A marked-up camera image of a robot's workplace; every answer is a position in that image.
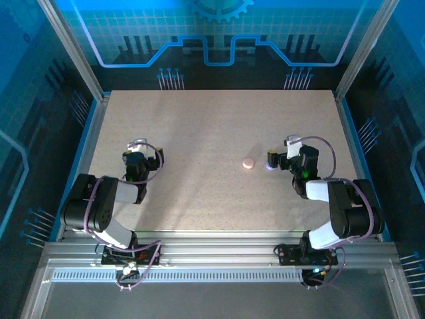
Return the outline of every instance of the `wooden tabletop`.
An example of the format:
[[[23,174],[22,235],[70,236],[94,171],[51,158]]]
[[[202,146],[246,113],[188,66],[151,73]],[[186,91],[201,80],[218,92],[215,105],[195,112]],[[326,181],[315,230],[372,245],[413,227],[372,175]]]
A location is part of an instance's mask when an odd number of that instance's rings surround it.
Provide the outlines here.
[[[356,177],[329,90],[113,91],[90,173],[121,177],[127,143],[147,138],[163,148],[162,172],[141,205],[116,203],[124,226],[141,230],[306,230],[329,220],[328,204],[297,196],[288,171],[268,171],[267,151],[288,135],[327,139],[335,176]],[[319,175],[332,170],[320,141]],[[254,168],[242,167],[246,157]]]

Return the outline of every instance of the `transparent wall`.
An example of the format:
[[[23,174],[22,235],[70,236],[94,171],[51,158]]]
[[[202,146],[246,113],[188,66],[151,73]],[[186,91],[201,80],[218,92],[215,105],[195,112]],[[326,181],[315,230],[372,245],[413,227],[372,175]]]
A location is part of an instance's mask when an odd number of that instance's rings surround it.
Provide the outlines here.
[[[57,0],[104,90],[335,89],[381,0]]]
[[[0,317],[18,318],[92,97],[36,1],[0,1],[0,60]]]
[[[400,0],[346,99],[408,280],[425,279],[425,4]],[[412,292],[425,294],[425,282]],[[425,298],[416,296],[425,309]]]

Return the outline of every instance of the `blue line graphic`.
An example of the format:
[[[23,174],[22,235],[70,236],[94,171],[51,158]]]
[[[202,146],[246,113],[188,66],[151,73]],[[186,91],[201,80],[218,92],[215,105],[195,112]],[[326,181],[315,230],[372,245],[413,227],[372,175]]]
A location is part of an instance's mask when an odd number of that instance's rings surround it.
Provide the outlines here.
[[[234,35],[232,37],[232,40],[230,42],[230,60],[228,62],[210,62],[208,58],[208,45],[207,45],[207,38],[203,35],[179,35],[177,36],[177,42],[168,42],[165,43],[158,52],[151,57],[151,59],[147,63],[130,63],[130,64],[106,64],[102,57],[100,56],[100,53],[94,44],[93,38],[79,12],[75,4],[72,4],[75,10],[75,13],[78,17],[78,20],[80,21],[81,27],[84,30],[84,33],[87,36],[88,42],[90,43],[90,46],[92,47],[94,54],[96,55],[96,58],[98,59],[98,62],[101,66],[104,68],[149,68],[152,66],[152,64],[170,47],[182,47],[184,40],[200,40],[203,43],[203,52],[204,52],[204,63],[207,66],[232,66],[235,61],[235,54],[236,54],[236,41],[240,39],[254,39],[255,45],[259,47],[270,47],[288,66],[304,66],[304,67],[333,67],[337,66],[339,62],[342,59],[342,56],[345,52],[345,49],[347,48],[347,45],[349,44],[349,41],[351,39],[351,36],[354,33],[354,30],[357,27],[357,24],[359,23],[359,19],[361,15],[363,14],[363,11],[365,10],[366,4],[368,0],[364,0],[363,4],[357,13],[357,16],[354,20],[353,25],[350,28],[350,31],[348,32],[347,38],[345,39],[343,46],[341,47],[341,51],[338,54],[338,57],[335,62],[291,62],[289,58],[278,48],[278,46],[272,42],[272,41],[262,41],[261,35],[256,34],[245,34],[245,35]]]
[[[410,171],[412,172],[414,181],[416,183],[416,186],[418,187],[420,195],[422,196],[422,199],[425,202],[425,189],[420,180],[419,174],[416,171],[416,161],[418,160],[418,153],[423,148],[425,148],[425,140],[422,140],[418,145],[414,147],[412,153],[412,161],[410,162]]]

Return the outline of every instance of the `purple cable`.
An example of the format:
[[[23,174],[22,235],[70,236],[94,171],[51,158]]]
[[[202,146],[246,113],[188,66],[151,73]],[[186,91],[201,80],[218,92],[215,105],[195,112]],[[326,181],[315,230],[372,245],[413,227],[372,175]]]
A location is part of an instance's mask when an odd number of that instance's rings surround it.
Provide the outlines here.
[[[148,181],[151,181],[152,179],[154,179],[159,174],[159,172],[162,170],[164,161],[163,161],[162,156],[159,153],[159,151],[154,146],[152,146],[151,144],[148,144],[148,143],[145,143],[145,142],[136,142],[136,143],[130,144],[128,147],[133,147],[133,146],[136,146],[136,145],[145,145],[145,146],[153,149],[155,151],[155,154],[157,155],[157,157],[159,159],[159,167],[158,167],[157,173],[154,176],[152,176],[152,177],[150,177],[150,178],[148,178],[144,181],[121,181],[121,182],[126,183],[126,184],[141,185],[141,184],[146,184]]]
[[[151,258],[151,261],[149,262],[147,268],[145,269],[145,271],[143,272],[143,274],[140,276],[139,280],[137,282],[135,282],[134,284],[128,284],[127,287],[125,287],[123,284],[120,283],[119,280],[117,280],[115,283],[117,286],[119,286],[121,289],[127,289],[127,290],[131,290],[137,286],[139,286],[141,284],[142,281],[145,280],[148,272],[151,270],[153,261],[155,260],[157,253],[159,251],[159,248],[161,247],[161,241],[159,241],[159,243],[157,244],[157,248],[155,249],[155,252],[153,253],[153,256]]]
[[[333,157],[333,169],[332,169],[331,175],[329,175],[329,176],[327,176],[323,179],[331,178],[333,176],[333,174],[335,174],[335,170],[337,169],[337,156],[335,155],[335,150],[333,149],[332,145],[327,140],[325,140],[324,138],[321,138],[320,136],[307,136],[305,138],[301,138],[301,139],[296,140],[296,141],[290,141],[288,143],[289,143],[289,145],[292,145],[294,143],[302,142],[302,141],[305,141],[305,140],[320,140],[320,141],[322,141],[323,143],[325,143],[326,145],[329,146],[329,148],[331,149],[331,152],[332,152],[332,157]]]
[[[367,230],[367,232],[363,236],[354,237],[354,238],[347,238],[344,241],[337,243],[334,246],[334,248],[340,247],[341,245],[343,245],[345,243],[353,243],[354,241],[360,241],[361,239],[366,239],[373,232],[373,227],[374,227],[374,224],[375,224],[375,219],[373,217],[372,207],[371,207],[371,204],[369,203],[369,201],[367,200],[366,195],[361,191],[359,186],[357,186],[356,184],[354,184],[352,181],[350,181],[347,178],[332,178],[332,179],[329,179],[329,180],[330,181],[343,181],[344,183],[349,183],[351,186],[353,186],[354,189],[356,190],[356,192],[359,194],[360,198],[362,199],[363,203],[365,203],[367,213],[369,214],[369,229]]]
[[[159,151],[158,151],[158,150],[157,150],[154,146],[152,146],[151,144],[148,144],[148,143],[145,143],[145,142],[137,142],[137,143],[132,143],[132,144],[130,144],[129,146],[131,146],[131,147],[132,147],[132,146],[135,146],[135,145],[145,145],[145,146],[147,146],[147,147],[149,147],[149,148],[153,149],[153,150],[155,151],[155,153],[157,154],[157,157],[158,157],[158,159],[159,159],[159,167],[158,167],[157,173],[156,173],[154,176],[152,176],[152,177],[150,177],[150,178],[146,179],[145,181],[121,181],[121,182],[126,183],[126,184],[140,185],[140,184],[147,183],[148,181],[151,181],[153,178],[155,178],[155,177],[159,174],[159,172],[162,170],[162,167],[163,167],[163,160],[162,160],[162,156],[161,156],[161,154],[159,153]],[[86,233],[89,233],[89,234],[94,235],[95,237],[97,237],[97,236],[96,236],[96,234],[94,234],[92,231],[90,231],[90,230],[88,229],[88,216],[89,216],[89,214],[90,214],[90,209],[92,208],[92,204],[93,204],[93,201],[94,201],[94,198],[95,198],[96,192],[97,192],[97,190],[98,190],[98,188],[99,188],[99,185],[100,185],[100,183],[104,180],[104,178],[105,178],[105,177],[107,177],[107,176],[106,176],[106,175],[102,176],[102,177],[101,177],[101,178],[99,178],[99,179],[96,181],[96,183],[94,184],[94,187],[93,187],[92,193],[90,194],[90,198],[89,198],[89,200],[88,200],[88,204],[87,204],[86,211],[85,211],[85,213],[84,213],[84,220],[83,220],[83,228],[84,228],[84,231],[85,231]]]
[[[154,146],[152,146],[151,144],[148,144],[148,143],[144,143],[144,142],[137,142],[137,143],[132,143],[132,144],[130,144],[130,146],[135,146],[135,145],[146,145],[147,147],[150,147],[151,149],[153,149],[154,151],[155,151],[155,153],[157,154],[157,157],[158,157],[158,159],[159,159],[159,167],[158,167],[158,170],[157,170],[157,173],[154,175],[154,176],[152,176],[152,177],[150,177],[150,178],[148,178],[148,179],[146,179],[145,181],[136,181],[136,182],[131,182],[131,181],[121,181],[121,182],[123,182],[123,183],[126,183],[126,184],[133,184],[133,185],[140,185],[140,184],[144,184],[144,183],[147,183],[148,181],[151,181],[153,178],[155,178],[156,177],[156,175],[158,175],[158,173],[162,170],[162,167],[163,167],[163,159],[162,159],[162,156],[161,156],[161,154],[159,153],[159,151],[154,147]],[[117,285],[121,288],[121,289],[128,289],[128,290],[131,290],[132,288],[134,288],[134,287],[136,287],[136,286],[138,286],[139,284],[141,284],[141,282],[146,278],[146,276],[147,276],[147,274],[148,274],[148,272],[149,272],[149,270],[151,269],[151,267],[152,267],[152,264],[153,264],[153,261],[155,260],[155,258],[156,258],[156,255],[157,255],[157,253],[158,253],[158,251],[159,251],[159,248],[161,247],[161,241],[160,240],[158,240],[158,241],[155,241],[155,242],[153,242],[153,243],[151,243],[151,244],[149,244],[149,245],[146,245],[146,246],[143,246],[143,247],[139,247],[139,248],[136,248],[136,249],[123,249],[123,248],[120,248],[120,247],[117,247],[117,246],[113,246],[111,243],[108,243],[107,241],[104,241],[103,239],[101,239],[99,236],[97,236],[97,234],[95,234],[95,232],[93,232],[93,231],[91,231],[91,230],[89,230],[89,228],[88,228],[88,216],[89,216],[89,214],[90,214],[90,210],[91,210],[91,208],[92,208],[92,204],[93,204],[93,201],[94,201],[94,198],[95,198],[95,195],[96,195],[96,192],[97,192],[97,190],[98,190],[98,188],[99,188],[99,185],[100,185],[100,183],[105,179],[105,177],[107,177],[107,176],[102,176],[101,178],[99,178],[97,181],[96,181],[96,183],[94,184],[94,187],[93,187],[93,190],[92,190],[92,193],[90,194],[90,198],[89,198],[89,200],[88,200],[88,204],[87,204],[87,208],[86,208],[86,211],[84,212],[84,219],[83,219],[83,229],[84,229],[84,231],[86,232],[86,233],[88,233],[88,234],[91,234],[91,236],[93,236],[93,238],[95,238],[97,241],[99,241],[100,243],[103,243],[103,244],[105,244],[106,246],[108,246],[108,247],[112,247],[112,248],[114,248],[115,250],[117,250],[117,251],[121,251],[121,252],[123,252],[123,253],[137,253],[137,252],[140,252],[140,251],[145,251],[146,249],[149,249],[149,248],[151,248],[152,246],[155,246],[155,245],[157,245],[157,248],[156,248],[156,250],[155,250],[155,252],[154,252],[154,254],[153,254],[153,256],[152,256],[152,258],[151,258],[151,260],[150,260],[150,262],[149,262],[149,265],[148,265],[148,267],[146,268],[146,270],[143,272],[143,275],[142,276],[140,276],[140,279],[135,283],[135,284],[129,284],[128,285],[128,287],[124,287],[124,286],[122,286],[118,281],[117,281]]]
[[[328,281],[328,282],[325,282],[324,284],[323,284],[323,281],[322,280],[320,280],[320,279],[317,279],[317,278],[310,278],[310,280],[312,280],[312,281],[317,281],[317,282],[320,282],[322,285],[321,286],[317,286],[317,289],[320,289],[320,288],[323,288],[323,287],[326,287],[326,286],[328,286],[328,285],[330,285],[332,282],[334,282],[340,275],[341,275],[341,273],[343,272],[343,270],[344,270],[344,266],[345,266],[345,249],[343,248],[343,247],[338,247],[337,249],[341,249],[342,251],[343,251],[343,263],[342,263],[342,265],[341,265],[341,268],[340,269],[338,269],[338,271],[337,271],[337,273],[335,274],[335,276],[334,277],[332,277],[332,279],[330,280],[330,281]]]
[[[289,144],[292,145],[294,143],[302,142],[304,140],[312,140],[312,139],[322,141],[323,143],[325,143],[326,145],[328,145],[329,148],[332,151],[332,157],[333,157],[333,169],[332,169],[332,173],[331,173],[331,175],[325,177],[323,180],[328,180],[328,181],[344,181],[345,183],[349,183],[350,185],[352,185],[354,187],[354,189],[356,190],[356,192],[359,194],[360,198],[365,203],[366,208],[367,208],[367,212],[369,214],[369,229],[368,229],[368,231],[363,236],[357,237],[357,238],[352,238],[352,239],[348,238],[345,241],[341,241],[340,243],[338,243],[334,248],[340,247],[341,245],[343,245],[345,243],[352,243],[353,241],[359,241],[361,239],[365,239],[365,238],[369,237],[371,235],[371,233],[373,232],[373,226],[375,224],[375,221],[374,221],[374,218],[373,218],[373,211],[372,211],[371,204],[367,200],[365,194],[352,181],[350,181],[347,178],[332,178],[333,175],[335,174],[335,170],[337,169],[337,156],[335,155],[335,150],[333,149],[332,145],[327,140],[325,140],[324,138],[321,138],[320,136],[307,136],[307,137],[301,138],[301,139],[299,139],[297,141],[290,141]]]

